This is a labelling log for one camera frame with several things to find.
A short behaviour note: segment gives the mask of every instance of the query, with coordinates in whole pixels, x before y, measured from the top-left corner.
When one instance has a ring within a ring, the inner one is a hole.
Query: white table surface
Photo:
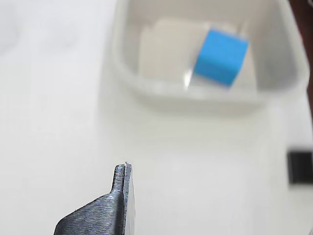
[[[111,75],[114,6],[0,1],[0,234],[52,235],[129,161],[136,235],[307,235],[313,187],[286,170],[313,144],[306,95],[232,118],[153,110]]]

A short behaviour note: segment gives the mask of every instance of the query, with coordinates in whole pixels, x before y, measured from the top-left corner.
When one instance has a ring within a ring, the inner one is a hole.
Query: plastic bin
[[[194,57],[210,26],[249,40],[240,85],[231,89],[197,82],[191,77],[194,58],[180,61]],[[301,94],[310,75],[287,0],[118,0],[112,62],[119,77],[142,94],[230,103]],[[188,76],[196,82],[186,86]]]

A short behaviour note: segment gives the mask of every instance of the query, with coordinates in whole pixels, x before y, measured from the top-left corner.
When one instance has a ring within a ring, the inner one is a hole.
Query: blue cube
[[[231,86],[238,75],[246,55],[248,42],[217,30],[210,30],[194,72],[216,82]]]

